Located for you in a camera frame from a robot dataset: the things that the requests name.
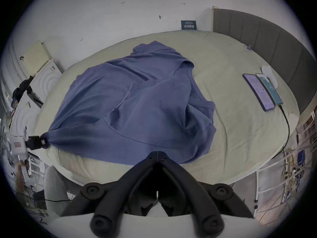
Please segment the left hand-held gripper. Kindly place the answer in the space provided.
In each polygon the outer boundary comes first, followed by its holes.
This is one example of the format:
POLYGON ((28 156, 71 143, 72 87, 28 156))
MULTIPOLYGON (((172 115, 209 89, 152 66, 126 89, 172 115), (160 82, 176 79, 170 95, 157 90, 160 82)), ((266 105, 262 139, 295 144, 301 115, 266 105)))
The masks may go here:
POLYGON ((41 136, 26 136, 26 135, 7 135, 7 146, 9 148, 10 160, 15 165, 20 161, 24 162, 24 166, 21 166, 21 172, 24 178, 30 178, 29 171, 27 170, 27 164, 29 157, 39 159, 37 155, 33 153, 34 150, 48 149, 50 147, 48 133, 43 133, 41 136))

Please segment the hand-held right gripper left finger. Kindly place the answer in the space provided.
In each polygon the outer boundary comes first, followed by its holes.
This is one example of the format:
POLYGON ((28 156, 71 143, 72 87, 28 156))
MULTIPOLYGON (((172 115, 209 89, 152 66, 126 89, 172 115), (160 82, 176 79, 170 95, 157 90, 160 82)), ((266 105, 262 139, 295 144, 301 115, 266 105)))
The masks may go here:
POLYGON ((115 232, 126 200, 133 188, 153 170, 157 156, 158 152, 151 152, 116 182, 84 185, 62 217, 94 213, 90 221, 92 232, 115 232))

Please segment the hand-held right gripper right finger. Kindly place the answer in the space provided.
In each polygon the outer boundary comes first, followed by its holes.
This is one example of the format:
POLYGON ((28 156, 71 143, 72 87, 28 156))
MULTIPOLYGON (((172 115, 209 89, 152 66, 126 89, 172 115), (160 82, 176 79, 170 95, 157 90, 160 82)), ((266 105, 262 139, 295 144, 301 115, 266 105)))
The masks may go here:
POLYGON ((246 204, 229 185, 198 182, 164 152, 158 152, 158 163, 163 172, 184 193, 199 232, 222 232, 225 224, 221 214, 254 219, 246 204))

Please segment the person's left hand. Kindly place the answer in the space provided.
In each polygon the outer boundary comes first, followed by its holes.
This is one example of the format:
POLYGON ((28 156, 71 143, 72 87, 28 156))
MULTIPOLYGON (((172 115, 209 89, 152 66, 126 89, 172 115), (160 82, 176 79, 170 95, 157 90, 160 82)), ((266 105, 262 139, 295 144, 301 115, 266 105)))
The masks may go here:
POLYGON ((24 192, 24 176, 22 173, 22 167, 25 167, 26 170, 29 169, 29 162, 28 160, 25 161, 18 161, 15 164, 15 191, 17 193, 22 194, 24 192))

